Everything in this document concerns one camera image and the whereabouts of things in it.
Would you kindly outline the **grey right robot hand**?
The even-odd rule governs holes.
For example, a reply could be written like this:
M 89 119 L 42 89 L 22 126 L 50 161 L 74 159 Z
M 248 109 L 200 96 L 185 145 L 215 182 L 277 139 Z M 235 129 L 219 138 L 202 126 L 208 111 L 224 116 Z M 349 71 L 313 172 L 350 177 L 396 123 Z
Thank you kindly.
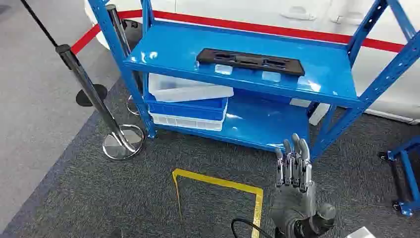
M 276 238 L 317 238 L 334 227 L 336 208 L 316 204 L 310 150 L 305 139 L 294 133 L 277 148 L 277 177 L 270 217 Z

